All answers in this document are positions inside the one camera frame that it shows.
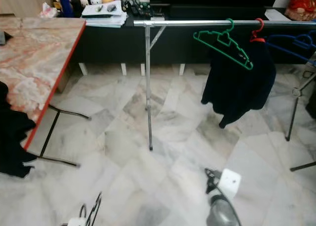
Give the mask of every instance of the black jacket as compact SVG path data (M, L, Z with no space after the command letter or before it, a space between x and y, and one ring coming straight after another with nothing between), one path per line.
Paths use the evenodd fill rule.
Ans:
M213 103L214 111L224 115L221 128L250 109L261 109L275 81L276 69L265 43L248 42L244 50L253 63L252 70L211 51L211 71L201 102Z
M26 152L20 141L25 139L26 131L35 127L35 123L27 114L10 109L6 102L7 94L8 87L0 82L0 172L23 178L31 169L23 163L37 157Z

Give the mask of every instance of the marble tabletop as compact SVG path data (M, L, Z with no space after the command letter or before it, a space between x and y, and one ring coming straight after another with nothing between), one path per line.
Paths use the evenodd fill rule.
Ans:
M85 20L77 18L0 18L0 30L13 36L0 46L0 81L9 87L11 108L27 113L37 126L84 27Z

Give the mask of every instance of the stack of papers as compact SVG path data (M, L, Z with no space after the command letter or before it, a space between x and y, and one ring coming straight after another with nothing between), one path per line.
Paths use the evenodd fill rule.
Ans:
M116 9L112 12L108 12L107 8L109 5L115 5ZM127 19L127 13L122 11L120 0L115 0L113 2L103 3L103 4L94 4L87 5L82 15L85 16L86 26L92 27L115 27L119 28ZM96 18L95 15L111 15L111 17L100 17Z
M290 21L290 19L275 9L267 9L265 16L270 21Z

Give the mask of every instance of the green plastic hanger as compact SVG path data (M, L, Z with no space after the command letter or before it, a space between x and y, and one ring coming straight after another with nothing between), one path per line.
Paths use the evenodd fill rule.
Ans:
M242 49L242 48L239 48L239 45L237 44L237 42L235 42L232 38L230 38L229 36L229 32L234 29L234 21L230 18L226 19L226 20L229 20L231 23L232 23L232 27L229 28L229 29L226 29L225 31L223 31L222 33L220 32L209 32L209 31L200 31L200 32L194 32L193 33L193 38L196 39L197 41L199 42L202 42L203 44L207 45L208 47L211 47L212 49L220 52L221 54L225 55L227 58L235 61L236 63L238 63L239 65L241 65L242 67L246 68L247 70L252 70L253 68L253 64L252 62L250 62L249 60L249 57L248 55L246 54L246 52ZM226 54L225 52L223 52L222 50L220 50L219 48L216 48L215 46L213 45L210 45L208 44L207 42L203 41L200 39L200 35L201 34L208 34L208 35L217 35L217 41L227 47L230 47L231 44L233 44L237 49L238 51L240 51L242 53L242 55L246 58L246 61L244 63L240 62L239 60L231 57L229 54ZM221 41L221 37L222 36L225 36L227 39L228 39L228 43L224 42L224 41Z

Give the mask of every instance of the red figurine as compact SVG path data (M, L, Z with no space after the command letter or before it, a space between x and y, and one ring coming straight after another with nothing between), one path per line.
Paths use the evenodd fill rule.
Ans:
M298 21L316 19L316 0L290 0L285 15Z

